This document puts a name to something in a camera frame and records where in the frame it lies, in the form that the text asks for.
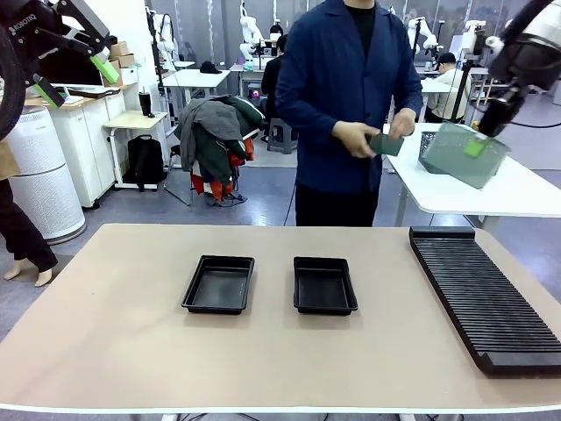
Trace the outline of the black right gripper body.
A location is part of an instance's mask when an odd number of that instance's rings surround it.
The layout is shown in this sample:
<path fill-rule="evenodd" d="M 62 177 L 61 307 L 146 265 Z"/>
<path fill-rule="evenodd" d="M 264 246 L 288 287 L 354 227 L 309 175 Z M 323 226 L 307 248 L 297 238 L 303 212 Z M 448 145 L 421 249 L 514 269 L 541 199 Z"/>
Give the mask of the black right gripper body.
<path fill-rule="evenodd" d="M 506 44 L 488 67 L 493 78 L 549 90 L 560 76 L 560 47 L 541 37 Z"/>

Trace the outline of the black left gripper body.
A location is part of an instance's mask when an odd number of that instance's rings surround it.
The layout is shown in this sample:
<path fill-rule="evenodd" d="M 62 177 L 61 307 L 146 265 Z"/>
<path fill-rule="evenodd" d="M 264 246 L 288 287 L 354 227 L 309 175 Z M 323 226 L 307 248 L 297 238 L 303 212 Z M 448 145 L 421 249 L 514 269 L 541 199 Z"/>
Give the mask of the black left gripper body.
<path fill-rule="evenodd" d="M 62 37 L 70 31 L 57 11 L 57 4 L 51 1 L 2 0 L 1 26 L 22 66 L 58 48 L 58 44 L 45 37 L 45 32 Z"/>

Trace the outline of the person's left hand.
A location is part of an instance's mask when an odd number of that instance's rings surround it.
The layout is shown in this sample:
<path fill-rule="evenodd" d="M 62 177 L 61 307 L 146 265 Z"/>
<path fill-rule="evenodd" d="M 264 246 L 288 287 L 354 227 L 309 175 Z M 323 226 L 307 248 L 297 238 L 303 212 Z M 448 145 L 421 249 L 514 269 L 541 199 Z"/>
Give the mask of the person's left hand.
<path fill-rule="evenodd" d="M 415 130 L 416 112 L 410 108 L 402 108 L 396 114 L 391 122 L 389 129 L 390 139 L 399 139 L 407 137 Z"/>

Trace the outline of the person's right hand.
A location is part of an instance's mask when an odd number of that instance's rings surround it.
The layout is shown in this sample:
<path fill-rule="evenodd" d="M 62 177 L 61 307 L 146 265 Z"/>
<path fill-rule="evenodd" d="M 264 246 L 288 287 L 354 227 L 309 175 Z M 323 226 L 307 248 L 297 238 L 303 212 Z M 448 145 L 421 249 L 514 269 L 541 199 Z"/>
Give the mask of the person's right hand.
<path fill-rule="evenodd" d="M 332 129 L 332 136 L 344 145 L 351 156 L 360 159 L 376 156 L 366 138 L 378 134 L 380 129 L 358 122 L 337 121 Z"/>

